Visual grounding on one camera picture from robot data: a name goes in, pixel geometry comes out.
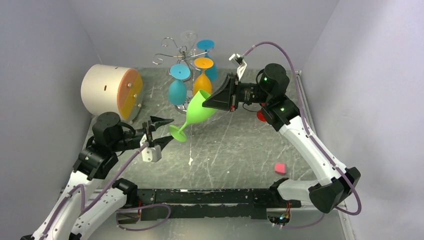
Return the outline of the blue plastic wine glass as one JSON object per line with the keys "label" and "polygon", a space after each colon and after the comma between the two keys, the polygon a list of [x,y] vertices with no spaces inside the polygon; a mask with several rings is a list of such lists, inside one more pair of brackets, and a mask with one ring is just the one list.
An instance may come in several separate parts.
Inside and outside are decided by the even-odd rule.
{"label": "blue plastic wine glass", "polygon": [[[210,40],[210,39],[204,39],[204,40],[200,40],[197,44],[196,47],[199,50],[202,50],[205,52],[204,57],[208,58],[210,60],[212,60],[212,58],[209,56],[209,52],[214,48],[215,43],[214,41]],[[214,82],[217,78],[218,78],[218,73],[217,73],[217,66],[215,63],[213,63],[213,66],[206,69],[205,70],[205,74],[206,76],[209,78],[209,80],[211,82]]]}

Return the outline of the orange plastic wine glass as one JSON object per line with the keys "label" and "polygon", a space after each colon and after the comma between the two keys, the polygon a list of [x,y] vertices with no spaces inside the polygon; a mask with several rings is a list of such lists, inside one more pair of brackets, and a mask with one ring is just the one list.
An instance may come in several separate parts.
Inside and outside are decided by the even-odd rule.
{"label": "orange plastic wine glass", "polygon": [[210,69],[214,65],[214,62],[207,57],[200,57],[194,61],[194,65],[198,69],[201,69],[201,74],[194,81],[193,95],[196,95],[199,90],[204,90],[205,92],[211,94],[212,84],[206,75],[206,70]]}

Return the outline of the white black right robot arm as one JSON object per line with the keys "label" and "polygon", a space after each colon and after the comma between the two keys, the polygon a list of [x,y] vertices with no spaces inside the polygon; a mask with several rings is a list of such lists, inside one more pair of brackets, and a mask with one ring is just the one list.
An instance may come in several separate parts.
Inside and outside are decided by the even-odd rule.
{"label": "white black right robot arm", "polygon": [[353,193],[361,173],[356,167],[346,167],[322,146],[299,107],[286,95],[289,82],[286,70],[277,63],[260,70],[255,83],[242,83],[237,74],[229,73],[202,105],[233,112],[239,103],[261,104],[265,121],[298,150],[316,176],[316,180],[277,181],[271,187],[270,202],[275,207],[288,201],[309,202],[327,214]]}

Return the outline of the green plastic wine glass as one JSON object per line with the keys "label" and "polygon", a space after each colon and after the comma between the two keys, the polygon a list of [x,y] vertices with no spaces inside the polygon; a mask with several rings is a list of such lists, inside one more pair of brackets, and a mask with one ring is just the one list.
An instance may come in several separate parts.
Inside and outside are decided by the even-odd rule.
{"label": "green plastic wine glass", "polygon": [[184,124],[181,127],[177,127],[176,125],[170,125],[168,127],[169,133],[175,140],[179,142],[186,142],[187,136],[184,133],[184,129],[188,125],[202,123],[216,113],[217,110],[214,108],[203,107],[203,103],[210,96],[211,95],[208,92],[200,89],[188,104]]}

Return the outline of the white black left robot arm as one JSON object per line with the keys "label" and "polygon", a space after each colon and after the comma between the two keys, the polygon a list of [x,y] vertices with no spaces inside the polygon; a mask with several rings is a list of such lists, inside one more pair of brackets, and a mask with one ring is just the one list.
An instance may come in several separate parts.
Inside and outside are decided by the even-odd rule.
{"label": "white black left robot arm", "polygon": [[119,156],[133,151],[148,162],[157,162],[162,150],[173,139],[154,139],[152,133],[172,122],[170,118],[151,116],[139,129],[121,120],[115,112],[100,114],[92,126],[93,135],[78,154],[69,180],[53,209],[27,240],[86,240],[112,214],[138,220],[145,208],[138,186],[122,178],[126,162],[105,182]]}

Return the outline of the light blue plastic goblet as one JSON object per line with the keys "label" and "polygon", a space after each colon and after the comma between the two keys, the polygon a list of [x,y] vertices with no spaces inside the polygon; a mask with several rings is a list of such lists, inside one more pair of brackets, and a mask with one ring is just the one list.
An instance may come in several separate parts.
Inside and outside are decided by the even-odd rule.
{"label": "light blue plastic goblet", "polygon": [[186,101],[187,87],[183,80],[190,77],[191,72],[184,64],[175,64],[169,69],[170,75],[175,79],[168,89],[168,100],[173,105],[182,105]]}

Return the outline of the clear wine glass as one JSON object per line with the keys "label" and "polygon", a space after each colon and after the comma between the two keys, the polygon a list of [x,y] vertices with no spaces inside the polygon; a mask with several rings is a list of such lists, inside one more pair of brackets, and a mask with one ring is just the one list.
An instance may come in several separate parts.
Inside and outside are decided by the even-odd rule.
{"label": "clear wine glass", "polygon": [[180,34],[180,39],[182,40],[180,52],[185,54],[185,59],[192,64],[195,60],[194,55],[197,54],[198,35],[193,30],[186,30]]}

